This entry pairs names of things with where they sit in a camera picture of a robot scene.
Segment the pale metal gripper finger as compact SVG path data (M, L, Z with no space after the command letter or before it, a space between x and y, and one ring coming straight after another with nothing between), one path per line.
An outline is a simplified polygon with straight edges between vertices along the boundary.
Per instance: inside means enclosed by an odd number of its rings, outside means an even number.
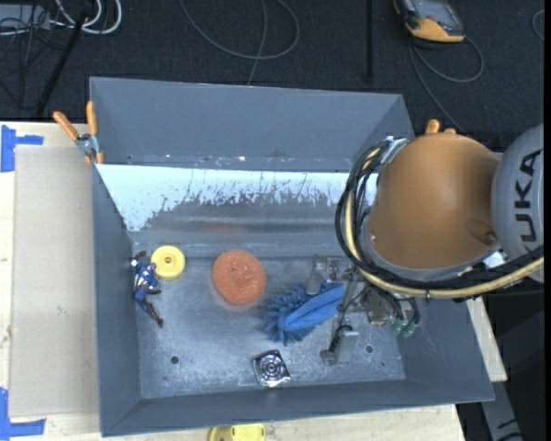
M340 325L333 332L329 346L320 351L320 359L330 366L350 363L358 336L359 332L351 325Z
M312 268L305 289L308 293L321 293L324 290L339 287L342 282L339 277L340 260L336 257L314 255Z

